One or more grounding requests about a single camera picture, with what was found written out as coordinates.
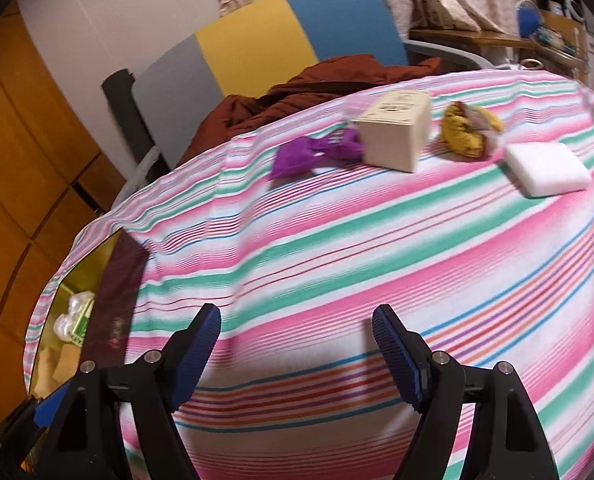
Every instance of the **purple package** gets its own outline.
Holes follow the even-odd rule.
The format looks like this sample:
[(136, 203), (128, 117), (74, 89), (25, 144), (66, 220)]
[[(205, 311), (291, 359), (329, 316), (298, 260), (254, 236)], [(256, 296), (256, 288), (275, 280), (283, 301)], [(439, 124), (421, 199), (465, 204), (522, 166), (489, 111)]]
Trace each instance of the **purple package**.
[(335, 130), (322, 139), (298, 137), (279, 146), (268, 177), (274, 180), (306, 173), (315, 167), (317, 153), (344, 162), (358, 162), (362, 160), (363, 148), (353, 128)]

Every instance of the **metal screw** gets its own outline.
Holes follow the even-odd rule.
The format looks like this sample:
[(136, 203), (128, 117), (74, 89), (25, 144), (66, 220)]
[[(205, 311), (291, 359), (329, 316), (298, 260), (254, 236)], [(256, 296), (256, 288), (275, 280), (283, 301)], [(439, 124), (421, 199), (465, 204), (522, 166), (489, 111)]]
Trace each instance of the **metal screw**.
[(147, 363), (156, 363), (161, 359), (161, 352), (159, 350), (149, 350), (144, 355), (143, 360)]
[(513, 365), (511, 363), (507, 363), (506, 361), (500, 361), (498, 363), (498, 370), (504, 375), (510, 375), (515, 371)]
[(451, 357), (446, 352), (433, 352), (433, 361), (435, 361), (438, 365), (445, 365), (450, 360)]
[(81, 363), (81, 366), (79, 367), (79, 369), (85, 373), (85, 374), (89, 374), (91, 371), (94, 370), (95, 364), (94, 361), (84, 361)]

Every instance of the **yellow chair panel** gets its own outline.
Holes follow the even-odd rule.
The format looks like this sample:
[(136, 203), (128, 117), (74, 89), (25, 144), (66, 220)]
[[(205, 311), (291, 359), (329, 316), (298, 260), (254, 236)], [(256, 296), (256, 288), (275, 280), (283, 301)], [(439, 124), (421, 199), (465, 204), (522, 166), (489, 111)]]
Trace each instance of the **yellow chair panel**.
[(259, 0), (195, 36), (224, 95), (260, 97), (318, 61), (286, 0)]

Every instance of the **chair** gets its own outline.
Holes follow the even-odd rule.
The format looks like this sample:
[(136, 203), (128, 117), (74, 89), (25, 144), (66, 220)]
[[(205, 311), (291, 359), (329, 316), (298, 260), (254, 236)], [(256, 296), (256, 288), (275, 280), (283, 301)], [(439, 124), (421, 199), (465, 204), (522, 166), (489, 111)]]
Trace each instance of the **chair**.
[[(153, 180), (174, 168), (224, 96), (261, 96), (335, 56), (369, 53), (386, 66), (407, 65), (408, 51), (494, 68), (454, 48), (402, 43), (382, 0), (259, 0), (220, 18), (168, 50), (136, 79), (124, 69), (103, 83), (135, 157), (143, 159), (116, 202), (135, 192), (146, 174)], [(159, 152), (161, 159), (151, 169)]]

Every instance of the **white wall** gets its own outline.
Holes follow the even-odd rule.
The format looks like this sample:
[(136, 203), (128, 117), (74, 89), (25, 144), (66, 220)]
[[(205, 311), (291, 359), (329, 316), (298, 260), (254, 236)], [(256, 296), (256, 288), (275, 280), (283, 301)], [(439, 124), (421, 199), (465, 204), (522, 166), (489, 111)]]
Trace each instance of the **white wall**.
[(100, 88), (122, 68), (154, 60), (218, 17), (218, 0), (18, 0), (48, 70), (112, 163), (135, 167)]

